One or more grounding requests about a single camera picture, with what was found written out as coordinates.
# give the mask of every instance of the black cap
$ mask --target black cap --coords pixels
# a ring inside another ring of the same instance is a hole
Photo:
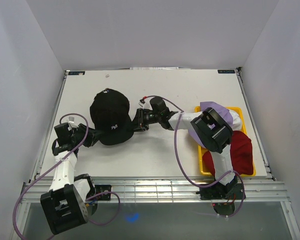
[[[94,97],[90,116],[95,129],[105,132],[99,139],[102,144],[120,144],[133,136],[129,109],[129,100],[116,90],[107,88]]]

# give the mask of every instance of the plastic container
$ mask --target plastic container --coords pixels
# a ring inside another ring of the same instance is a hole
[[[245,125],[245,120],[244,120],[244,116],[242,114],[241,108],[239,107],[226,107],[229,110],[233,110],[236,113],[239,114],[241,120],[242,120],[242,128],[241,128],[241,132],[243,132],[245,135],[247,135],[247,130],[246,130],[246,125]],[[196,113],[200,112],[200,106],[196,106],[194,111]],[[198,159],[199,159],[199,168],[200,168],[200,173],[204,176],[212,176],[212,174],[209,172],[208,168],[205,165],[205,162],[202,160],[202,156],[208,151],[208,149],[200,146],[198,144]],[[253,177],[256,175],[256,168],[255,168],[255,162],[252,162],[253,164],[253,174],[252,175],[246,175],[246,174],[241,174],[241,177]]]

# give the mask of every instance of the red cap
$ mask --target red cap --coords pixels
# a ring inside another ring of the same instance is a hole
[[[240,175],[252,175],[254,173],[251,139],[242,131],[233,132],[230,155],[233,170],[237,171]],[[209,151],[202,156],[202,161],[210,173],[215,176],[215,166]]]

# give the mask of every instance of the cable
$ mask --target cable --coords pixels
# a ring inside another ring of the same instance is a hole
[[[89,200],[91,200],[91,199],[94,199],[94,198],[96,198],[96,197],[98,197],[98,196],[101,196],[101,195],[104,195],[104,194],[113,194],[113,195],[115,195],[115,196],[118,198],[118,208],[117,208],[117,210],[116,210],[115,215],[114,215],[109,221],[107,221],[107,222],[104,222],[104,223],[98,223],[98,222],[95,222],[95,221],[93,221],[93,220],[91,220],[91,219],[89,220],[90,223],[95,224],[95,225],[97,225],[97,226],[105,226],[105,225],[108,225],[108,224],[111,223],[113,220],[115,220],[115,218],[118,216],[118,214],[119,214],[119,212],[120,212],[120,197],[119,197],[119,195],[118,195],[116,192],[114,192],[114,191],[103,191],[103,192],[97,193],[96,195],[93,195],[93,196],[91,196],[91,197],[88,197],[88,198],[86,199],[86,201],[89,201]]]
[[[227,172],[225,172],[221,177],[219,177],[217,180],[215,180],[213,183],[210,183],[210,184],[208,184],[208,185],[199,185],[199,184],[196,184],[195,182],[193,182],[193,181],[187,176],[187,174],[186,174],[184,168],[183,168],[182,165],[181,165],[181,162],[180,162],[180,159],[179,159],[179,154],[178,154],[178,149],[177,149],[177,132],[178,132],[178,127],[179,127],[179,124],[180,124],[180,121],[181,121],[181,117],[182,117],[182,114],[184,113],[184,111],[183,111],[180,107],[178,107],[176,104],[174,104],[172,101],[170,101],[170,100],[168,100],[168,99],[166,99],[166,98],[163,98],[163,97],[161,97],[161,96],[150,95],[150,96],[145,96],[143,99],[152,98],[152,97],[160,97],[160,98],[162,98],[163,100],[165,100],[165,101],[171,103],[171,104],[174,105],[177,109],[180,110],[180,115],[179,115],[178,121],[177,121],[176,126],[175,126],[175,129],[174,129],[174,138],[173,138],[173,140],[174,140],[174,141],[173,141],[173,142],[174,142],[174,153],[175,153],[176,161],[177,161],[177,163],[178,163],[178,165],[179,165],[179,168],[180,168],[180,170],[181,170],[183,176],[185,177],[185,179],[188,180],[189,183],[191,183],[192,185],[194,185],[194,186],[196,186],[196,187],[198,187],[198,188],[206,189],[206,188],[210,188],[210,187],[212,187],[213,185],[217,184],[218,182],[220,182],[220,180],[221,180],[222,178],[224,178],[226,175],[228,175],[228,174],[230,174],[230,173],[234,173],[235,175],[237,175],[237,176],[239,177],[239,179],[240,179],[240,181],[241,181],[241,183],[242,183],[242,190],[243,190],[243,196],[242,196],[242,199],[241,199],[241,203],[240,203],[238,209],[237,209],[233,214],[231,214],[231,215],[229,215],[229,216],[223,216],[223,215],[221,215],[221,216],[222,216],[222,217],[225,217],[225,218],[228,218],[228,217],[232,217],[232,216],[236,215],[236,214],[239,212],[239,210],[241,209],[241,207],[242,207],[242,205],[243,205],[243,203],[244,203],[244,196],[245,196],[245,186],[244,186],[244,181],[243,181],[242,177],[240,176],[240,174],[239,174],[237,171],[234,171],[234,170],[233,170],[233,171],[227,171]]]
[[[79,116],[79,117],[83,118],[84,121],[85,121],[85,124],[86,124],[86,130],[85,130],[85,135],[84,135],[82,141],[81,141],[76,147],[74,147],[68,154],[66,154],[66,155],[62,158],[62,160],[66,159],[70,154],[72,154],[75,150],[77,150],[77,149],[85,142],[85,140],[86,140],[86,138],[87,138],[87,135],[88,135],[88,130],[89,130],[88,120],[87,120],[84,116],[82,116],[81,114],[78,114],[78,113],[69,113],[69,114],[66,114],[66,115],[64,115],[64,116],[62,116],[62,117],[60,118],[60,121],[59,121],[59,122],[61,123],[61,120],[62,120],[64,117],[69,116],[69,115],[76,115],[76,116]],[[16,220],[16,218],[17,218],[17,210],[18,210],[18,206],[19,206],[19,204],[20,204],[22,198],[23,198],[24,195],[26,194],[26,192],[27,192],[34,184],[36,184],[38,181],[40,181],[44,176],[46,176],[46,175],[47,175],[48,173],[50,173],[53,169],[55,169],[57,166],[59,166],[59,165],[63,162],[62,160],[58,161],[53,167],[51,167],[48,171],[46,171],[45,173],[43,173],[40,177],[38,177],[36,180],[34,180],[29,186],[27,186],[27,187],[25,188],[25,190],[20,194],[19,198],[17,199],[17,201],[16,201],[16,203],[15,203],[15,205],[14,205],[13,213],[12,213],[12,224],[13,224],[13,228],[14,228],[16,234],[17,234],[17,235],[19,236],[19,238],[21,238],[22,240],[27,240],[27,239],[26,239],[25,236],[22,235],[22,233],[20,232],[20,230],[19,230],[19,228],[18,228],[18,226],[17,226],[17,220]]]

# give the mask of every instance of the purple cloth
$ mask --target purple cloth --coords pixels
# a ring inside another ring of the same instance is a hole
[[[229,112],[229,110],[227,108],[219,105],[218,103],[215,103],[214,101],[200,102],[200,110],[201,111],[204,111],[207,108],[213,108],[230,125],[230,127],[232,127],[234,119],[232,118],[231,113]],[[203,148],[205,147],[202,144],[202,142],[200,141],[195,130],[190,129],[190,130],[188,130],[188,133],[201,147],[203,147]]]

